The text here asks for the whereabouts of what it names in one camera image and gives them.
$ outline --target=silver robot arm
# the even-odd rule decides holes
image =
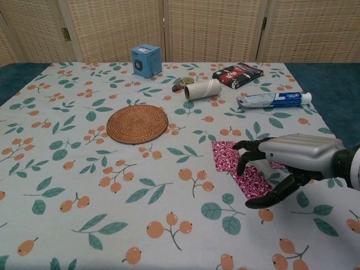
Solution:
[[[311,179],[341,177],[350,188],[360,190],[360,145],[347,150],[335,138],[291,134],[259,141],[240,141],[233,147],[247,150],[239,159],[237,174],[242,175],[251,160],[268,159],[281,163],[291,173],[265,196],[248,200],[249,208],[266,208],[284,200]]]

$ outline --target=blue box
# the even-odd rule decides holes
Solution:
[[[151,78],[162,72],[160,48],[148,44],[131,49],[134,74]]]

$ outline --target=toothpaste tube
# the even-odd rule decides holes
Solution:
[[[254,94],[236,98],[239,106],[252,108],[299,106],[309,104],[311,99],[310,93],[300,92]]]

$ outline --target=blue carpet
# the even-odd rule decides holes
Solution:
[[[50,64],[18,63],[0,69],[0,106],[31,82]]]
[[[0,69],[0,106],[49,64],[20,63]],[[352,148],[360,140],[360,64],[286,64],[334,135]]]
[[[336,138],[360,141],[360,64],[286,64]]]

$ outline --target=paper towel roll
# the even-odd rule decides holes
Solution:
[[[188,100],[218,95],[221,92],[221,84],[217,79],[206,80],[201,83],[192,83],[185,86],[185,97]]]

